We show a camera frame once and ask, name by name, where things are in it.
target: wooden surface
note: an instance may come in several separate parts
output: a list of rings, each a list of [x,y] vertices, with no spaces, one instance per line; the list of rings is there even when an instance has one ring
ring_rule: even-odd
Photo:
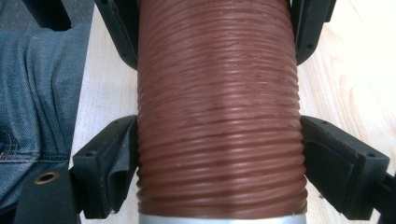
[[[314,55],[299,66],[301,114],[326,119],[391,157],[396,170],[396,1],[340,0]],[[122,62],[94,11],[78,108],[75,153],[110,121],[137,113],[136,72]],[[348,221],[310,184],[308,223]],[[105,221],[137,223],[135,180],[121,211]]]

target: denim fabric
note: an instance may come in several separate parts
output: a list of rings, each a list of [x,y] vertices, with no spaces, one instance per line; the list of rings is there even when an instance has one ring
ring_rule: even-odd
[[[0,32],[0,208],[26,177],[67,167],[89,34]]]

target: light wood grain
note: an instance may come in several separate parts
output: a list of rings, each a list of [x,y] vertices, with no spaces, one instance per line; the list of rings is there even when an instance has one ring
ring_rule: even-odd
[[[325,24],[314,55],[300,65],[301,113],[326,119],[391,157],[396,170],[396,1],[337,1],[332,22]],[[135,114],[136,73],[118,56],[106,27],[94,11],[73,152],[110,121]],[[126,204],[106,221],[137,223],[137,191],[132,184]],[[308,223],[348,221],[310,184]]]

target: flexible hose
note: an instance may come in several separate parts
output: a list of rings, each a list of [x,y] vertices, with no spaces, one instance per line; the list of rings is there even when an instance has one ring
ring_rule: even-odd
[[[293,39],[285,0],[140,1],[140,213],[305,212]]]

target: person's leg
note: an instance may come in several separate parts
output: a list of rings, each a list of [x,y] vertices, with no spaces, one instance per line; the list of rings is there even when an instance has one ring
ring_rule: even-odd
[[[68,165],[89,33],[0,32],[0,208],[27,176]]]

